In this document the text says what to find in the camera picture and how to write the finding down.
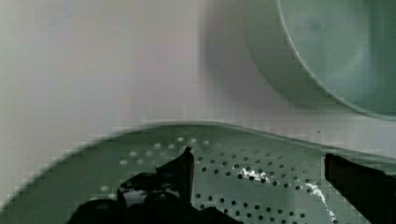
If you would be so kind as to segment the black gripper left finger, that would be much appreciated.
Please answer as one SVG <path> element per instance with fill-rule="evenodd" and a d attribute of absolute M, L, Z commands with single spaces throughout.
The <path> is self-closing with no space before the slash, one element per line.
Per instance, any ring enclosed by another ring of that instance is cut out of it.
<path fill-rule="evenodd" d="M 213 206 L 193 207 L 193 176 L 194 157 L 186 147 L 153 173 L 121 183 L 115 200 L 83 203 L 66 224 L 243 224 Z"/>

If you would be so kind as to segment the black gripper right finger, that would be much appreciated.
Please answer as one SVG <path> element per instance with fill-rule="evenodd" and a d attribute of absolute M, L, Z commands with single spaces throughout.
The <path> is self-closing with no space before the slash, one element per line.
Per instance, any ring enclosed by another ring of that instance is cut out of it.
<path fill-rule="evenodd" d="M 395 224 L 395 177 L 327 154 L 325 178 L 371 224 Z"/>

